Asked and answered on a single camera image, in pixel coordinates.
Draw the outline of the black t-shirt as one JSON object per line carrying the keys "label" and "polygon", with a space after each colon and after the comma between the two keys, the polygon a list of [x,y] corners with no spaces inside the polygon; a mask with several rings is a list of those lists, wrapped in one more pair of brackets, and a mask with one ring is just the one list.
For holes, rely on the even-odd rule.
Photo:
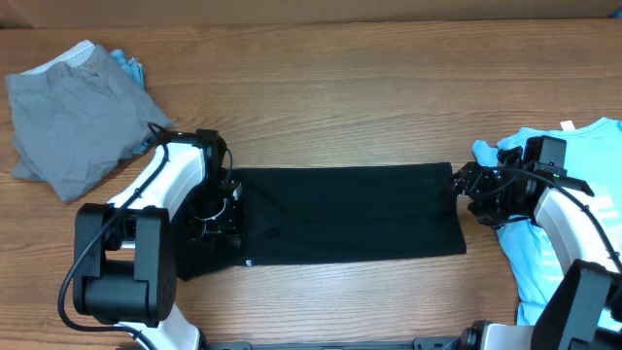
{"label": "black t-shirt", "polygon": [[451,176],[448,163],[235,169],[247,213],[243,237],[179,239],[177,275],[463,254]]}

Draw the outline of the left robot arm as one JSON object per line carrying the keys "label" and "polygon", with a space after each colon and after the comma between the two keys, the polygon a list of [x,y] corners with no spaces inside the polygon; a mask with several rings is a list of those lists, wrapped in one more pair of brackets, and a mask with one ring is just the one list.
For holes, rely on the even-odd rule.
{"label": "left robot arm", "polygon": [[128,333],[143,349],[204,349],[203,331],[175,302],[178,279],[236,258],[246,238],[242,185],[224,167],[219,132],[178,132],[152,123],[155,156],[123,192],[77,213],[74,263],[57,300],[98,321],[97,333]]}

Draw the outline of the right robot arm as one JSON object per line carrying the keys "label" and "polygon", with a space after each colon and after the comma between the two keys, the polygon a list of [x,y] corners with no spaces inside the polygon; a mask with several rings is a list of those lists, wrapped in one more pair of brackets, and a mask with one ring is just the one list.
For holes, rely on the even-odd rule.
{"label": "right robot arm", "polygon": [[621,333],[599,325],[603,311],[621,319],[621,255],[591,210],[589,185],[568,176],[566,141],[532,137],[503,151],[495,167],[475,161],[452,177],[455,194],[484,226],[529,220],[552,243],[564,278],[532,326],[476,321],[451,349],[618,349]]}

